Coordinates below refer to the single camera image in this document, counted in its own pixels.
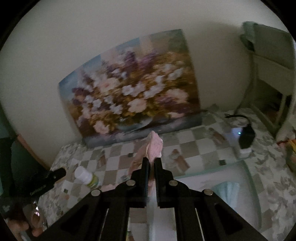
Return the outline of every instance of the black cable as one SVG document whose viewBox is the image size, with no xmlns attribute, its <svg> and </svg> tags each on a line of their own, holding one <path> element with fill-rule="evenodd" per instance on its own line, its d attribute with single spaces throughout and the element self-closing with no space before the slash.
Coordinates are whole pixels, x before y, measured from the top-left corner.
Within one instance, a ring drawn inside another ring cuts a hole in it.
<svg viewBox="0 0 296 241">
<path fill-rule="evenodd" d="M 244 92 L 244 95 L 243 95 L 243 98 L 242 98 L 242 101 L 239 103 L 239 105 L 235 108 L 234 112 L 233 112 L 233 115 L 236 115 L 237 112 L 239 111 L 240 107 L 242 106 L 242 104 L 244 103 L 244 101 L 246 100 L 246 97 L 248 95 L 248 93 L 251 91 L 252 89 L 252 86 L 253 86 L 253 82 L 251 81 L 249 84 L 248 84 L 248 87 L 246 88 L 245 92 Z"/>
<path fill-rule="evenodd" d="M 249 125 L 251 125 L 251 120 L 245 116 L 245 115 L 230 115 L 230 114 L 225 114 L 225 118 L 232 118 L 232 117 L 242 117 L 248 120 Z"/>
</svg>

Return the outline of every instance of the black device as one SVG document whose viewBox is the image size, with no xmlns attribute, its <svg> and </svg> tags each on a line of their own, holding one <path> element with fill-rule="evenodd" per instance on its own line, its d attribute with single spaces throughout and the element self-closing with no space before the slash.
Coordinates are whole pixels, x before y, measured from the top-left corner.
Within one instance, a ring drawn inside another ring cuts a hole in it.
<svg viewBox="0 0 296 241">
<path fill-rule="evenodd" d="M 239 146 L 241 149 L 246 149 L 249 148 L 254 139 L 255 139 L 255 131 L 252 128 L 252 124 L 251 121 L 248 117 L 246 117 L 245 115 L 229 115 L 229 114 L 225 114 L 225 118 L 232 118 L 232 117 L 242 117 L 248 120 L 248 124 L 247 126 L 242 128 L 241 134 L 239 136 Z"/>
</svg>

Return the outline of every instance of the green towel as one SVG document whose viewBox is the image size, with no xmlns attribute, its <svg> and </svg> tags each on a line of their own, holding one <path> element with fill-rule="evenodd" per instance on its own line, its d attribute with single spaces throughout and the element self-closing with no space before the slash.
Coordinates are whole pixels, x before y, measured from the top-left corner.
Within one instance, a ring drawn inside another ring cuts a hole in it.
<svg viewBox="0 0 296 241">
<path fill-rule="evenodd" d="M 237 196 L 239 194 L 239 183 L 222 182 L 212 187 L 212 190 L 232 209 L 236 208 Z"/>
</svg>

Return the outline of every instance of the white wall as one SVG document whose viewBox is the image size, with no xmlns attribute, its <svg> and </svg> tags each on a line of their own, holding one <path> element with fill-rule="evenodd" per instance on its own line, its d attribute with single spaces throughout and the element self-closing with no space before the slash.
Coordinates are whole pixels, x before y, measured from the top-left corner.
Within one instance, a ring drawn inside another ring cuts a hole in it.
<svg viewBox="0 0 296 241">
<path fill-rule="evenodd" d="M 80 137 L 63 110 L 58 83 L 77 67 L 133 38 L 182 28 L 202 107 L 234 108 L 248 84 L 243 21 L 285 29 L 259 0 L 41 0 L 0 52 L 0 101 L 14 128 L 51 164 Z"/>
</svg>

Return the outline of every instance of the power adapter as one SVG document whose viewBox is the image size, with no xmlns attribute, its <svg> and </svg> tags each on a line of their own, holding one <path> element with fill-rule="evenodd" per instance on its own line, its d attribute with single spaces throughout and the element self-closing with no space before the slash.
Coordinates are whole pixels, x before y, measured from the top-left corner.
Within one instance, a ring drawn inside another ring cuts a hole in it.
<svg viewBox="0 0 296 241">
<path fill-rule="evenodd" d="M 256 136 L 255 131 L 248 117 L 244 115 L 225 115 L 225 118 L 231 117 L 243 117 L 249 121 L 247 126 L 232 128 L 231 133 L 226 135 L 228 142 L 234 148 L 236 157 L 238 159 L 247 158 L 252 152 L 251 145 Z"/>
</svg>

